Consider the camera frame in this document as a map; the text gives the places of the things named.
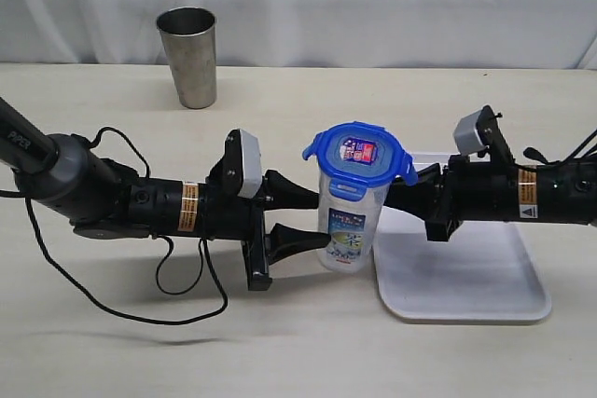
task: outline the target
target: white curtain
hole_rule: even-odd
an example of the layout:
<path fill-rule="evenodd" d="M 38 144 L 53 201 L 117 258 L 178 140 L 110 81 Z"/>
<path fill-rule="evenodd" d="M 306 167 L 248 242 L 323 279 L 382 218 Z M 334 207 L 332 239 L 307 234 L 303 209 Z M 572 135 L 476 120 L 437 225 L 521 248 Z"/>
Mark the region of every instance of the white curtain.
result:
<path fill-rule="evenodd" d="M 0 0 L 0 61 L 165 63 L 183 5 L 223 65 L 597 68 L 597 0 Z"/>

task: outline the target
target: table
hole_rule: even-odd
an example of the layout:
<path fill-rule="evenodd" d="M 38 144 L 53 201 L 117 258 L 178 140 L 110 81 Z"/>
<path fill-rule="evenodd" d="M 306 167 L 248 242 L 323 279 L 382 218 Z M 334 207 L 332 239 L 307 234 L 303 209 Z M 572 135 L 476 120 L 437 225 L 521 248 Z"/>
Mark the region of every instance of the table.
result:
<path fill-rule="evenodd" d="M 182 108 L 165 66 L 0 65 L 0 95 L 43 132 L 128 133 L 155 176 L 201 181 L 229 130 L 260 141 L 264 169 L 317 187 L 302 149 L 344 121 L 385 126 L 410 151 L 455 151 L 460 117 L 490 104 L 520 160 L 533 145 L 561 158 L 595 127 L 597 75 L 581 71 L 218 68 L 219 98 Z M 117 137 L 96 154 L 141 168 Z M 11 188 L 10 172 L 0 186 Z M 218 306 L 207 275 L 197 291 L 164 297 L 153 282 L 163 241 L 85 240 L 59 215 L 35 208 L 51 252 L 104 302 L 154 317 Z M 314 229 L 315 211 L 269 213 Z M 20 199 L 0 201 L 0 395 L 441 396 L 597 394 L 595 228 L 521 226 L 551 293 L 551 316 L 533 326 L 416 325 L 384 309 L 371 267 L 327 272 L 315 254 L 272 268 L 267 293 L 245 291 L 239 244 L 212 243 L 229 291 L 222 316 L 152 327 L 107 315 L 42 258 Z M 164 283 L 182 286 L 196 241 L 179 239 Z"/>

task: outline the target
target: blue lid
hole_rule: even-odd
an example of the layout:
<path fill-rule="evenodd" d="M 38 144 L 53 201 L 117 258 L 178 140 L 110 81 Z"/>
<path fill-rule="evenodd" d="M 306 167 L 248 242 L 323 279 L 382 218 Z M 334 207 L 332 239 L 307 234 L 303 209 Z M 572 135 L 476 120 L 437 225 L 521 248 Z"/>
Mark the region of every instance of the blue lid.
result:
<path fill-rule="evenodd" d="M 336 125 L 315 135 L 302 157 L 307 160 L 313 154 L 320 169 L 340 181 L 365 187 L 389 184 L 396 176 L 407 185 L 418 181 L 412 156 L 380 126 L 358 121 Z"/>

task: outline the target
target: plastic tray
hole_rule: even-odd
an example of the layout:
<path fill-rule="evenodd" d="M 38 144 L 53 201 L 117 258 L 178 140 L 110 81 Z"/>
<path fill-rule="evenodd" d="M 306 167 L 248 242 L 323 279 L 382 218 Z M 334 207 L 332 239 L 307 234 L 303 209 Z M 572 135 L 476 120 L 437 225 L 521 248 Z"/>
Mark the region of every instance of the plastic tray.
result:
<path fill-rule="evenodd" d="M 447 160 L 414 157 L 417 170 Z M 528 324 L 551 311 L 514 224 L 465 222 L 449 242 L 430 242 L 423 221 L 384 207 L 373 254 L 381 299 L 403 320 Z"/>

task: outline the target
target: stainless steel cup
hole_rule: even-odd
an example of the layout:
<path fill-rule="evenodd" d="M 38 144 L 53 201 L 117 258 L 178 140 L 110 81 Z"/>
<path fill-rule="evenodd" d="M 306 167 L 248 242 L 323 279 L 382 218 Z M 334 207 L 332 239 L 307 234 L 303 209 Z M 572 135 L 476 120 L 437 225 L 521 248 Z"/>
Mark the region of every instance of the stainless steel cup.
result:
<path fill-rule="evenodd" d="M 180 7 L 159 15 L 156 25 L 180 103 L 189 109 L 214 104 L 215 15 L 203 8 Z"/>

